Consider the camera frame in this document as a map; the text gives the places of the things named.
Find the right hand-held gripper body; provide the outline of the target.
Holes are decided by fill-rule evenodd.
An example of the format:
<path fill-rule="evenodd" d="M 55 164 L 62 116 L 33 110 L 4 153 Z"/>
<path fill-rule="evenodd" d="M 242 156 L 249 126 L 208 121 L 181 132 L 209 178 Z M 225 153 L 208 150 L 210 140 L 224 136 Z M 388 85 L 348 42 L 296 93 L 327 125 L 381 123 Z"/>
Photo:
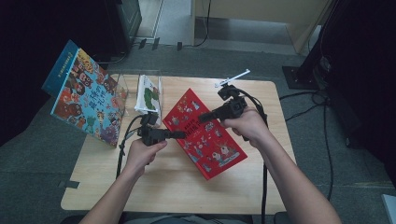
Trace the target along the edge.
<path fill-rule="evenodd" d="M 236 119 L 242 115 L 247 103 L 245 99 L 240 96 L 242 91 L 237 89 L 234 85 L 230 85 L 230 82 L 248 74 L 249 72 L 250 70 L 247 69 L 245 72 L 235 77 L 227 77 L 225 80 L 215 84 L 216 88 L 220 88 L 218 95 L 224 101 L 222 106 L 214 110 L 215 119 Z"/>

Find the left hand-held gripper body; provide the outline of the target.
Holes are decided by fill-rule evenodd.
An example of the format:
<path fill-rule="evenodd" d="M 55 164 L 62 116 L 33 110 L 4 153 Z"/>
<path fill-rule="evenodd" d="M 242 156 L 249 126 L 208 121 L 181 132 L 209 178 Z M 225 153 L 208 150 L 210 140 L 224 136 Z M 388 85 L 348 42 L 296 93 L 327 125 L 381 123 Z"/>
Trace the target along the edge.
<path fill-rule="evenodd" d="M 137 129 L 137 135 L 142 138 L 143 143 L 148 147 L 171 137 L 171 133 L 168 130 L 152 128 L 157 119 L 157 115 L 147 113 L 142 117 L 141 126 Z"/>

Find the red picture book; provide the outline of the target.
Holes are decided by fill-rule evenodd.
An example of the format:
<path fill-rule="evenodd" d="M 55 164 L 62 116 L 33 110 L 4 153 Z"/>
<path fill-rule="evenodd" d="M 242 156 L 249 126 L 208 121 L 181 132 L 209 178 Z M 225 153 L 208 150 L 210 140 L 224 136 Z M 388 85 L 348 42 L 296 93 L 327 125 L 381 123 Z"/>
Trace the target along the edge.
<path fill-rule="evenodd" d="M 206 180 L 248 157 L 218 120 L 199 121 L 198 117 L 208 111 L 195 92 L 187 89 L 163 119 L 169 131 L 186 134 L 177 142 Z"/>

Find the white caterpillar picture book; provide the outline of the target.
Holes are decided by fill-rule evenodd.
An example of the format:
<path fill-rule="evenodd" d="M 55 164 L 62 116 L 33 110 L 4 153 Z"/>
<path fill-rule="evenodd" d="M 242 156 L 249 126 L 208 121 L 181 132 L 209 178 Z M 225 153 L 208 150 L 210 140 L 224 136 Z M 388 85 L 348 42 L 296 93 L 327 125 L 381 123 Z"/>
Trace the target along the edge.
<path fill-rule="evenodd" d="M 140 75 L 137 84 L 134 110 L 140 114 L 151 112 L 158 116 L 155 127 L 162 124 L 163 84 L 162 77 Z"/>

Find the clear acrylic book rack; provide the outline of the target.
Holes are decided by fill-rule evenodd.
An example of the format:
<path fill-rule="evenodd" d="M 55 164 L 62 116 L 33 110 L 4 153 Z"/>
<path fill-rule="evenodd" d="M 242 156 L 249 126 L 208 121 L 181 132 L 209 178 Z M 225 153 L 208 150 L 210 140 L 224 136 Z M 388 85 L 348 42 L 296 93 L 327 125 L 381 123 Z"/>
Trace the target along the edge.
<path fill-rule="evenodd" d="M 132 70 L 110 75 L 119 84 L 117 95 L 126 91 L 124 102 L 124 116 L 134 117 L 148 112 L 156 114 L 154 127 L 162 125 L 163 84 L 160 70 Z"/>

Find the light blue monster picture book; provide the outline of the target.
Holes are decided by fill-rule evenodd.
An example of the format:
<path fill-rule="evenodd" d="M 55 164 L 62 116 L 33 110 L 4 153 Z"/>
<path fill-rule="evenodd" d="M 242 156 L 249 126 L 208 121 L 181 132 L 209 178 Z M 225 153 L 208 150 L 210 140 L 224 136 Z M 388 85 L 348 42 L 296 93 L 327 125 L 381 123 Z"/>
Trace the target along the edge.
<path fill-rule="evenodd" d="M 50 113 L 115 147 L 127 96 L 123 75 L 110 75 L 78 49 Z"/>

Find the blue dinosaur picture book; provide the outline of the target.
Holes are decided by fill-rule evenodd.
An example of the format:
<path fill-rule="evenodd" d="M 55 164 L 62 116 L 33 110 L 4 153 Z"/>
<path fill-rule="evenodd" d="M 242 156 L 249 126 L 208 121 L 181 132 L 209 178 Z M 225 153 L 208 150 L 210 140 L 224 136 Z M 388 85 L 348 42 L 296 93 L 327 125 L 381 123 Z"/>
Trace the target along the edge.
<path fill-rule="evenodd" d="M 58 96 L 61 87 L 64 85 L 68 76 L 68 72 L 77 57 L 77 53 L 78 46 L 75 42 L 69 39 L 42 85 L 42 90 L 51 97 Z"/>

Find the person's left hand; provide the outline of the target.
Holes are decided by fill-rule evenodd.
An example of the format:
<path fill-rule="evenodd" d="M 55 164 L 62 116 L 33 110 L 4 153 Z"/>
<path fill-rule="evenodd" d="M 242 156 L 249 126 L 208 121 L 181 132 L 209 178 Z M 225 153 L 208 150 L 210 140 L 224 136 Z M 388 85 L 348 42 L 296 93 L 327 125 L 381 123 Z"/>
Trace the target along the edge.
<path fill-rule="evenodd" d="M 130 180 L 138 179 L 145 172 L 145 167 L 154 161 L 156 154 L 166 146 L 166 141 L 161 141 L 153 146 L 146 146 L 141 139 L 134 140 L 130 146 L 127 162 L 121 175 Z"/>

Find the person's right hand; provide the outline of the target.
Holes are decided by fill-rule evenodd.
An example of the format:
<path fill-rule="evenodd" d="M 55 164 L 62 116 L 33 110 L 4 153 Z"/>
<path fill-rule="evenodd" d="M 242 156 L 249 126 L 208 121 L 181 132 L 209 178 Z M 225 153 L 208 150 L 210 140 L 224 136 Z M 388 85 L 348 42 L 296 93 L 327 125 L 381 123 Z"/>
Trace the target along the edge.
<path fill-rule="evenodd" d="M 244 109 L 239 118 L 226 119 L 220 124 L 224 128 L 231 128 L 235 134 L 246 137 L 255 148 L 261 147 L 264 137 L 269 133 L 259 112 L 250 106 Z"/>

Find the black metal stand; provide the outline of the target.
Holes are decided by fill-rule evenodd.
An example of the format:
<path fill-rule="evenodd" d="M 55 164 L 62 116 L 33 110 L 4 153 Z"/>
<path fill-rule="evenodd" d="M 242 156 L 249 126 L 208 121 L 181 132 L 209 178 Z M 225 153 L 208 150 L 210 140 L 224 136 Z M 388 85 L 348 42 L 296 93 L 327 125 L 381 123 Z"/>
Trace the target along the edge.
<path fill-rule="evenodd" d="M 308 50 L 308 54 L 300 66 L 283 66 L 282 72 L 290 89 L 297 90 L 317 90 L 318 84 L 314 75 L 314 68 L 322 56 L 320 50 L 320 39 L 327 20 L 334 9 L 335 0 L 319 0 L 318 7 L 315 9 L 313 18 L 308 24 L 292 24 L 286 25 L 290 40 L 294 49 L 301 53 L 305 46 L 310 42 L 312 34 L 319 25 L 322 26 L 318 34 L 318 39 L 312 45 L 312 49 Z"/>

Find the black floor tape strip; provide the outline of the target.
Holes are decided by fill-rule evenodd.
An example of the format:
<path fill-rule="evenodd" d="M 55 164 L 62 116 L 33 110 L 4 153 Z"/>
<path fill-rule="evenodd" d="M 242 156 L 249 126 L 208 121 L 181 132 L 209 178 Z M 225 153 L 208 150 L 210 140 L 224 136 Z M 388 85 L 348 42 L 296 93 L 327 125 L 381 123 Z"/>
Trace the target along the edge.
<path fill-rule="evenodd" d="M 77 189 L 79 186 L 79 182 L 72 181 L 72 180 L 61 180 L 58 184 L 59 188 L 70 188 L 70 189 Z"/>

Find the beige wooden furniture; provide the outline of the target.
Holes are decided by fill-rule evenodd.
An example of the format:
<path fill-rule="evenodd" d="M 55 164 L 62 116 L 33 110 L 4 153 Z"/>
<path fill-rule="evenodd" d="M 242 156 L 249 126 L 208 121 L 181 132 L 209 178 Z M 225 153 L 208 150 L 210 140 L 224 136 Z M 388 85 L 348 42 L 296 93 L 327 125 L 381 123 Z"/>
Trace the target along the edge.
<path fill-rule="evenodd" d="M 191 16 L 285 23 L 301 53 L 335 0 L 191 0 Z"/>

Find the black cabinet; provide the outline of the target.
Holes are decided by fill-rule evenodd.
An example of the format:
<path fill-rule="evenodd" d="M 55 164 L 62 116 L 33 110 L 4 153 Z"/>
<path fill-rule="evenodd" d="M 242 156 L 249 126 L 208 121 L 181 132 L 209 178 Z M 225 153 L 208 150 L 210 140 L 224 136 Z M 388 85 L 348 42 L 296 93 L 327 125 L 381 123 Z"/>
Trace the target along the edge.
<path fill-rule="evenodd" d="M 110 30 L 118 54 L 128 53 L 142 21 L 138 0 L 106 0 Z"/>

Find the white object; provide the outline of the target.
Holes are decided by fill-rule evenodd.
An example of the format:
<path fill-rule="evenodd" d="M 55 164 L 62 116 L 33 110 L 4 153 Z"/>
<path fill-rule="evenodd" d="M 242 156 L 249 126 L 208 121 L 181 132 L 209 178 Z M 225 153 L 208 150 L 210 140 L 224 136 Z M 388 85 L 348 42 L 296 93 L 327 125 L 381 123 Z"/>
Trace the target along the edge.
<path fill-rule="evenodd" d="M 396 196 L 382 194 L 383 204 L 385 206 L 390 224 L 396 224 Z"/>

